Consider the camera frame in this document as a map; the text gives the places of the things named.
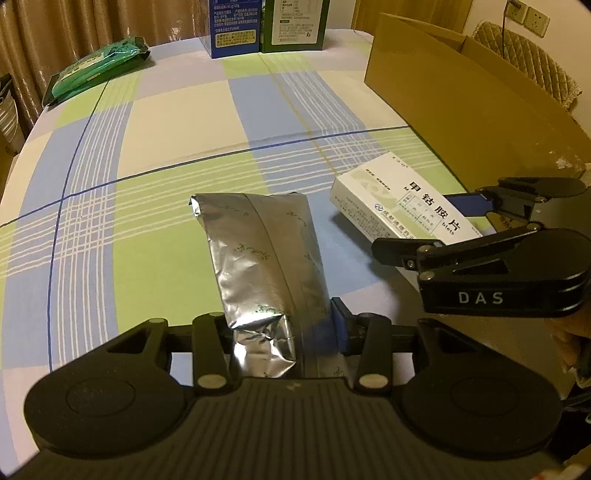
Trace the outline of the person's hand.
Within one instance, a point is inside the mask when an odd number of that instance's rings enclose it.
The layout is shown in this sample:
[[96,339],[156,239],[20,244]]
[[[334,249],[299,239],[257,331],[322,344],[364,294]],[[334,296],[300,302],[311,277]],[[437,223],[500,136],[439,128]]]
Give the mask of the person's hand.
[[577,366],[582,339],[590,338],[590,305],[564,318],[546,319],[545,325],[557,349],[559,364],[564,373]]

